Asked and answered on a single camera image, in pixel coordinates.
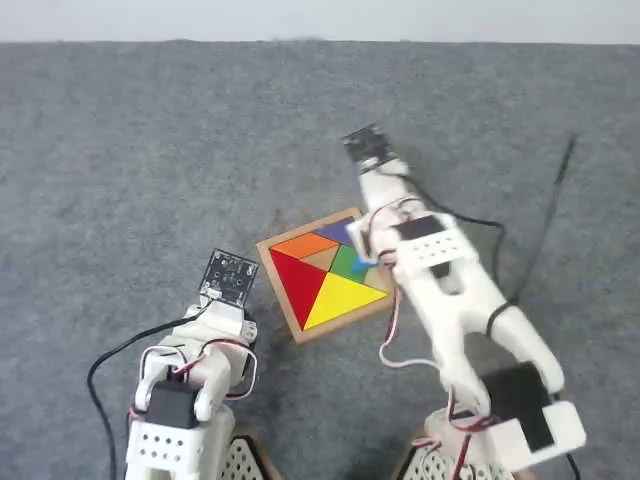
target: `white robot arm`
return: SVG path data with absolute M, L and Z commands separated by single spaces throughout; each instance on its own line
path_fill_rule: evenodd
M 455 391 L 460 403 L 477 415 L 496 415 L 491 392 L 464 353 L 464 335 L 481 332 L 489 333 L 518 362 L 535 366 L 547 398 L 560 392 L 564 375 L 553 353 L 522 310 L 507 303 L 455 218 L 430 211 L 407 189 L 402 178 L 407 166 L 380 127 L 354 132 L 344 143 L 358 166 L 369 210 L 348 227 L 350 236 L 361 260 L 392 266 L 397 285 L 431 338 L 444 389 Z M 520 419 L 512 418 L 485 432 L 496 461 L 515 471 L 584 444 L 586 436 L 571 403 L 541 407 L 553 444 L 532 451 Z
M 201 303 L 145 350 L 130 412 L 127 480 L 210 480 L 220 477 L 235 420 L 225 399 L 243 398 L 255 382 L 256 357 L 250 348 L 257 328 L 244 300 L 257 264 L 215 250 L 201 285 Z M 253 375 L 246 394 L 230 394 Z

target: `gray carpet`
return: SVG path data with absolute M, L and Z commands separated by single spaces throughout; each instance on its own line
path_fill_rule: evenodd
M 182 315 L 213 247 L 257 258 L 256 241 L 360 205 L 339 139 L 373 120 L 434 195 L 509 225 L 507 286 L 581 134 L 523 301 L 582 414 L 584 478 L 635 477 L 639 79 L 637 47 L 0 46 L 0 478 L 106 478 L 90 363 Z M 486 258 L 493 233 L 467 231 Z M 385 315 L 297 347 L 264 272 L 249 303 L 260 376 L 238 422 L 288 479 L 388 478 L 445 401 L 433 372 L 382 368 Z M 467 344 L 479 371 L 508 361 Z M 97 376 L 121 455 L 142 348 Z M 428 351 L 403 305 L 391 355 Z

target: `purple triangle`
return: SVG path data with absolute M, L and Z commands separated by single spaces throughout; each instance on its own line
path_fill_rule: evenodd
M 329 240 L 334 240 L 336 242 L 342 243 L 343 245 L 349 245 L 353 247 L 353 242 L 347 233 L 347 225 L 352 223 L 354 220 L 353 217 L 343 218 L 342 220 L 330 223 L 329 225 L 325 225 L 324 227 L 315 230 L 313 233 L 320 235 L 324 238 L 328 238 Z

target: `white wall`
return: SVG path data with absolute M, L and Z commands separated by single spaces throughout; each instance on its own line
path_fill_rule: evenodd
M 0 41 L 640 43 L 640 0 L 0 0 Z

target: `tangram puzzle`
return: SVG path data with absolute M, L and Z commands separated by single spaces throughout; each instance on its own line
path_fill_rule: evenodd
M 358 217 L 351 208 L 257 245 L 298 343 L 391 305 L 388 275 L 359 264 L 347 233 Z

